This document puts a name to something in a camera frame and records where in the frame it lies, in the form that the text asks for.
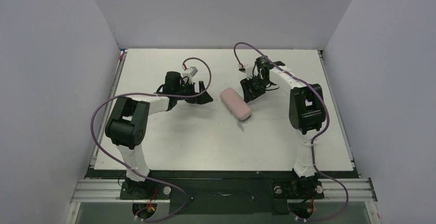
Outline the pink umbrella case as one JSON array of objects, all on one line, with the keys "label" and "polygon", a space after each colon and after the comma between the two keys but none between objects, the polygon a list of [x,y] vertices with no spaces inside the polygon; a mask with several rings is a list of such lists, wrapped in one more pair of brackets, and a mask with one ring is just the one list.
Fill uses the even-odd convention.
[{"label": "pink umbrella case", "polygon": [[231,87],[220,93],[220,99],[237,121],[237,126],[244,131],[243,123],[252,115],[252,109],[243,98]]}]

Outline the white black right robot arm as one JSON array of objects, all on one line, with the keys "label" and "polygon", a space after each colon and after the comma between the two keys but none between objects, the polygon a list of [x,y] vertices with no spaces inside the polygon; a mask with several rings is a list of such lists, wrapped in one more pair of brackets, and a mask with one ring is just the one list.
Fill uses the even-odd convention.
[{"label": "white black right robot arm", "polygon": [[253,67],[239,65],[239,71],[246,75],[240,81],[246,103],[265,94],[270,86],[277,86],[287,94],[289,121],[298,132],[296,161],[292,169],[294,179],[290,183],[290,191],[301,199],[313,196],[318,181],[313,156],[315,143],[307,134],[312,130],[320,131],[326,119],[321,86],[301,83],[284,63],[271,63],[266,57],[256,58]]}]

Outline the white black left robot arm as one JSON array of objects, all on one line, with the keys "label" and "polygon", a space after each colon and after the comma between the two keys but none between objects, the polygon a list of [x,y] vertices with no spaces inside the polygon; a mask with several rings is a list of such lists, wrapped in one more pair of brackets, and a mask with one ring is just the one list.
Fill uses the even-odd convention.
[{"label": "white black left robot arm", "polygon": [[189,104],[207,104],[213,98],[206,92],[203,81],[193,82],[194,72],[168,71],[165,82],[152,97],[137,101],[130,97],[119,97],[112,109],[105,127],[105,135],[121,153],[126,167],[125,184],[129,193],[139,198],[149,198],[154,194],[156,183],[148,180],[151,170],[147,166],[142,151],[142,141],[146,135],[150,115],[170,111],[178,101]]}]

